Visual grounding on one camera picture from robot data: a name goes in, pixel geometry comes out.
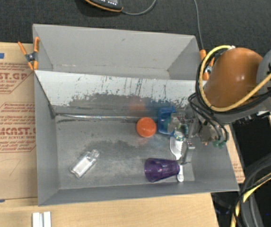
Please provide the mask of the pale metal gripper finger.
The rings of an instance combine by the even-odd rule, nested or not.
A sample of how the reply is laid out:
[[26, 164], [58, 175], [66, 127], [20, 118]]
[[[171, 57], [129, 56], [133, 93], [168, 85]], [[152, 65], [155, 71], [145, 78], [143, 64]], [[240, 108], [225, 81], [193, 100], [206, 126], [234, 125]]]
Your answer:
[[196, 147], [192, 141], [185, 141], [182, 145], [181, 157], [179, 159], [179, 165], [186, 165], [192, 162], [193, 154]]
[[185, 113], [172, 113], [171, 124], [173, 126], [181, 126], [190, 121], [190, 118]]

